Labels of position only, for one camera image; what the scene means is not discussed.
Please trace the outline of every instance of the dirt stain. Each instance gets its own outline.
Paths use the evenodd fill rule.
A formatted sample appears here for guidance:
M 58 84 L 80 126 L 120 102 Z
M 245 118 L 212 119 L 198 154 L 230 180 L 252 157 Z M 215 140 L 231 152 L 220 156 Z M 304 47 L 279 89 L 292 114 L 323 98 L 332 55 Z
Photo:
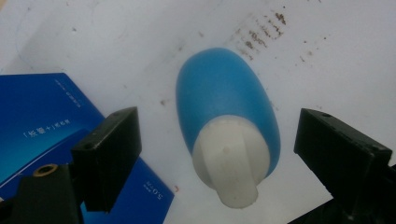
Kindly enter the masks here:
M 253 49 L 253 45 L 251 44 L 250 41 L 245 42 L 245 45 L 246 45 L 248 48 Z
M 283 14 L 276 13 L 275 16 L 276 16 L 276 18 L 277 18 L 279 21 L 281 21 L 284 25 L 286 25 L 285 17 L 283 16 Z

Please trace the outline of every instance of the blue plastic bottle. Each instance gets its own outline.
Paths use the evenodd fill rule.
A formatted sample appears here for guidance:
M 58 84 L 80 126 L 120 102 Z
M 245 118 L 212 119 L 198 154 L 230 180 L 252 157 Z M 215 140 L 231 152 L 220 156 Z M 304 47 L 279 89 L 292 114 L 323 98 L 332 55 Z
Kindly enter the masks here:
M 271 103 L 249 66 L 227 49 L 188 59 L 177 79 L 177 113 L 198 176 L 229 207 L 258 197 L 280 151 Z

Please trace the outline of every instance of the bottle cap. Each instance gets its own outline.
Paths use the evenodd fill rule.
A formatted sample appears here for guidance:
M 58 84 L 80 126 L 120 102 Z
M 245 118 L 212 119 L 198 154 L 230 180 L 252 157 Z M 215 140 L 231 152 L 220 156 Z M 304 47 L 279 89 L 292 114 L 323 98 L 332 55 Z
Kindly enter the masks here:
M 192 162 L 198 176 L 225 205 L 244 208 L 256 202 L 256 186 L 267 175 L 270 154 L 252 122 L 227 115 L 210 120 L 200 131 Z

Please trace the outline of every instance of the blue box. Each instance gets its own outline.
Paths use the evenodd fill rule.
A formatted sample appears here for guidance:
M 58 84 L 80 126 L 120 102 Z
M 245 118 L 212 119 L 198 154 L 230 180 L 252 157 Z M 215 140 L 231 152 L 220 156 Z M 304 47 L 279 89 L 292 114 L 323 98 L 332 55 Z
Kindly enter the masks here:
M 24 175 L 72 160 L 70 149 L 104 117 L 66 74 L 0 76 L 0 200 Z M 110 214 L 86 212 L 85 223 L 163 223 L 174 198 L 138 159 Z

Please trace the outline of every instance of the white surface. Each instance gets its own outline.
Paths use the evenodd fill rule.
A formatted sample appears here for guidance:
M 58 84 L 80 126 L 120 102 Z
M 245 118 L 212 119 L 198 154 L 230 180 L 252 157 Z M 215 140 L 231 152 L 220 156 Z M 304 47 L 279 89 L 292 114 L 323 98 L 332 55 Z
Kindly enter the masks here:
M 270 151 L 257 127 L 237 116 L 219 116 L 199 132 L 192 164 L 201 180 L 231 208 L 256 202 L 257 185 L 270 166 Z
M 292 152 L 301 107 L 396 148 L 395 11 L 394 0 L 8 1 L 0 73 L 66 72 L 105 115 L 137 105 L 143 158 L 179 188 L 165 223 L 287 223 L 331 198 Z M 177 122 L 178 70 L 212 47 L 247 60 L 281 134 L 278 166 L 242 210 L 198 178 Z

